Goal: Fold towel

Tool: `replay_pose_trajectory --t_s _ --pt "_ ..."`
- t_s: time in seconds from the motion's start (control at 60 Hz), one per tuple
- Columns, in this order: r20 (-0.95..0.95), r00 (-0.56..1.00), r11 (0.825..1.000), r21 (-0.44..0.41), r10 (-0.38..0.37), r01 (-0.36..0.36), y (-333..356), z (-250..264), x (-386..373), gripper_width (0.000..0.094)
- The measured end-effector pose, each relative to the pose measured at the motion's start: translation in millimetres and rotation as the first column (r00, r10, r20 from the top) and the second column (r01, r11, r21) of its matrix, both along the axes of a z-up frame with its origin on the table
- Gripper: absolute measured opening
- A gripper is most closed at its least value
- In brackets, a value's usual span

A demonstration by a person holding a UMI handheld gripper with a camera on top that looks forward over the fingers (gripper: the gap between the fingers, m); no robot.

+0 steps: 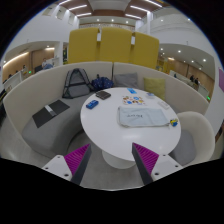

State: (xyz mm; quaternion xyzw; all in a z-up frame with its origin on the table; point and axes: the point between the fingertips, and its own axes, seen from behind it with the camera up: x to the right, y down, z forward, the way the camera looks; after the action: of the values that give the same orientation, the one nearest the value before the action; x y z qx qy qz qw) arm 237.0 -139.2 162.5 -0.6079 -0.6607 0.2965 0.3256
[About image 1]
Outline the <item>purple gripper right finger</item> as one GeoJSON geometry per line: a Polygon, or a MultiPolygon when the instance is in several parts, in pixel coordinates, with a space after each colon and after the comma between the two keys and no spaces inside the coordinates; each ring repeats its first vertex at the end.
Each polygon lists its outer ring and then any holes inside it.
{"type": "Polygon", "coordinates": [[[137,143],[132,144],[132,154],[144,185],[182,169],[182,166],[169,155],[159,155],[137,143]]]}

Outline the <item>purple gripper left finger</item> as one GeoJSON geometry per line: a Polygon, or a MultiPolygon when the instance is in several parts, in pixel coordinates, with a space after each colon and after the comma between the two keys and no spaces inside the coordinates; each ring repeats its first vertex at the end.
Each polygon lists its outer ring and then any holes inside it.
{"type": "Polygon", "coordinates": [[[56,155],[42,169],[79,185],[91,153],[91,145],[86,144],[66,156],[56,155]]]}

